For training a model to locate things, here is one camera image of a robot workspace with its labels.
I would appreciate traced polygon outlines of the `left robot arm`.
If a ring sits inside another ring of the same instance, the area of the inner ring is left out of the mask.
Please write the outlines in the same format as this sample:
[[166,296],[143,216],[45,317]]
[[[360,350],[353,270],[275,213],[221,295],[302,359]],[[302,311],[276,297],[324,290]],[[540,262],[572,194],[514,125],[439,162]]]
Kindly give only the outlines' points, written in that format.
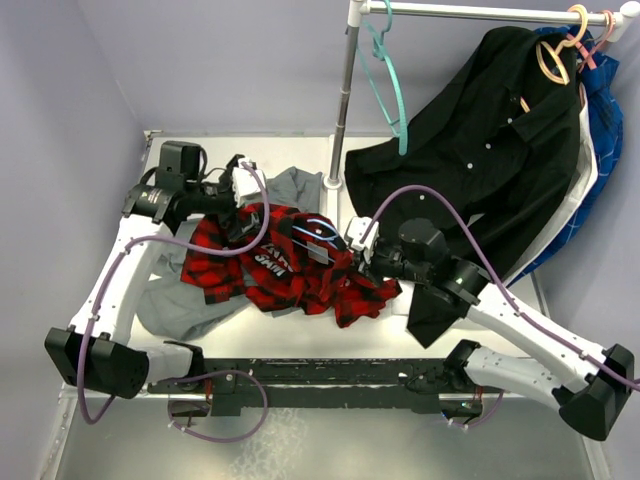
[[203,147],[184,141],[161,145],[159,163],[127,193],[116,240],[87,300],[65,328],[53,327],[44,347],[63,381],[77,389],[131,399],[144,387],[171,379],[184,392],[206,378],[200,348],[176,341],[130,347],[139,300],[163,247],[193,214],[217,215],[241,239],[258,229],[257,215],[239,219],[241,204],[265,195],[256,164],[234,156],[217,181],[206,179]]

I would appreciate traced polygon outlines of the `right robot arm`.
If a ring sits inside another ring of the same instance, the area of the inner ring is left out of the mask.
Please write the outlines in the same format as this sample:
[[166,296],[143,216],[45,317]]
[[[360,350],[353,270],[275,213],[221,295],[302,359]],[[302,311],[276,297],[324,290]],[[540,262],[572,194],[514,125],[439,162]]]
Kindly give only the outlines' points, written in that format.
[[493,331],[524,357],[461,340],[444,361],[446,383],[456,391],[493,387],[555,410],[579,434],[604,441],[636,388],[633,353],[604,347],[556,324],[492,280],[481,266],[452,255],[441,231],[424,218],[404,222],[396,240],[365,223],[364,265],[374,277],[413,286],[406,317],[423,346],[460,319]]

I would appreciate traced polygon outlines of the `red black plaid shirt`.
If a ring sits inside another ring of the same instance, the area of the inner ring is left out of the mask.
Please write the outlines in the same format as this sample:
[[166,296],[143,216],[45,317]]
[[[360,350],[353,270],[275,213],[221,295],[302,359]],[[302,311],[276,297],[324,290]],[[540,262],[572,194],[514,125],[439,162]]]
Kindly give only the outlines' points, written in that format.
[[[334,249],[292,229],[309,228],[310,218],[294,207],[269,206],[269,224],[254,248],[237,256],[221,257],[189,250],[180,280],[200,288],[208,305],[244,295],[263,312],[298,308],[306,315],[332,309],[336,324],[346,328],[361,317],[376,318],[401,293],[398,281],[376,284],[353,265],[353,254],[339,237]],[[312,260],[306,244],[328,249],[328,265]]]

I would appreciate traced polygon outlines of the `light blue hanger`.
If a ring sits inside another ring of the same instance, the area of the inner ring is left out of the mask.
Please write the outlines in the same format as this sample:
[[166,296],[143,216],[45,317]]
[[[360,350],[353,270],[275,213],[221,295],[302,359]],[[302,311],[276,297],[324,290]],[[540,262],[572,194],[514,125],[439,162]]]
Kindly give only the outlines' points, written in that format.
[[335,241],[339,238],[339,232],[331,223],[319,218],[310,218],[307,223],[311,224],[311,227],[293,225],[292,229],[334,249],[337,248]]

